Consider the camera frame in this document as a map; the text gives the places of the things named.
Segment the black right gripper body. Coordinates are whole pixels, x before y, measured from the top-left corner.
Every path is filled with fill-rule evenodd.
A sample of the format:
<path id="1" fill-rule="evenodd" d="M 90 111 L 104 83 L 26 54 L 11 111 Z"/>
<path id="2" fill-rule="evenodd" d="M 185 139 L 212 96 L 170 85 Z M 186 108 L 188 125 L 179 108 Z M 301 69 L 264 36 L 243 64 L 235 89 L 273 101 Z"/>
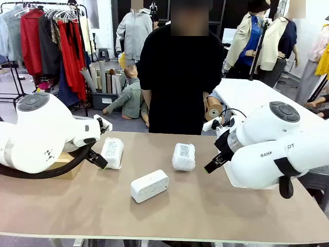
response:
<path id="1" fill-rule="evenodd" d="M 231 161 L 234 153 L 238 149 L 238 139 L 236 137 L 236 130 L 224 131 L 215 141 L 215 146 L 219 151 L 216 156 L 216 161 Z"/>

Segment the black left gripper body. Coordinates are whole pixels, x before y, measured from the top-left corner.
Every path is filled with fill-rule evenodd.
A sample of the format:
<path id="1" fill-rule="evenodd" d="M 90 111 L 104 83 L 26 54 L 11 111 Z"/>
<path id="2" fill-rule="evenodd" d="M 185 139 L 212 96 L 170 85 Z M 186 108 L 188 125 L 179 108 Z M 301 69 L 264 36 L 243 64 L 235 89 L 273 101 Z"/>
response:
<path id="1" fill-rule="evenodd" d="M 99 159 L 99 154 L 93 151 L 91 148 L 87 151 L 87 154 L 85 156 L 85 159 L 89 161 L 90 163 L 97 163 Z"/>

